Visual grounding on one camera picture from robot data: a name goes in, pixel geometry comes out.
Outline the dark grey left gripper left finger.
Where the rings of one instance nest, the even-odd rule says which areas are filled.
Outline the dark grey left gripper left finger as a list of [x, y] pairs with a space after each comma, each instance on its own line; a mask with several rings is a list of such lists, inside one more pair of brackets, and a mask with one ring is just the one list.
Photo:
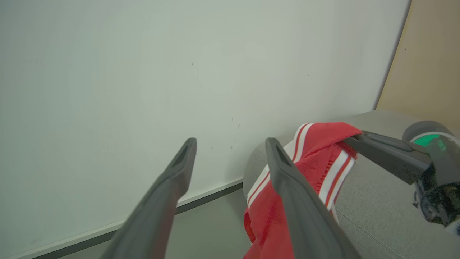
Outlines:
[[115, 233], [103, 259], [163, 259], [179, 199], [188, 191], [197, 140], [187, 139], [127, 221]]

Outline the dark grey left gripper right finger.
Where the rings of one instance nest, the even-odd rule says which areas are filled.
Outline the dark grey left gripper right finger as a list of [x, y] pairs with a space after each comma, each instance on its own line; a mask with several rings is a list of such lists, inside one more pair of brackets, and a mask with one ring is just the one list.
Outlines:
[[272, 185], [286, 214], [294, 257], [361, 258], [276, 138], [266, 139], [266, 154]]

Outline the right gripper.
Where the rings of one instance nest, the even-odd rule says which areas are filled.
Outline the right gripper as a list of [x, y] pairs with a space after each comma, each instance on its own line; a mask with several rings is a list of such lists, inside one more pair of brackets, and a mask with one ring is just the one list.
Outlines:
[[363, 132], [343, 140], [392, 175], [415, 183], [413, 205], [424, 218], [459, 235], [459, 139], [431, 120], [410, 125], [403, 139]]

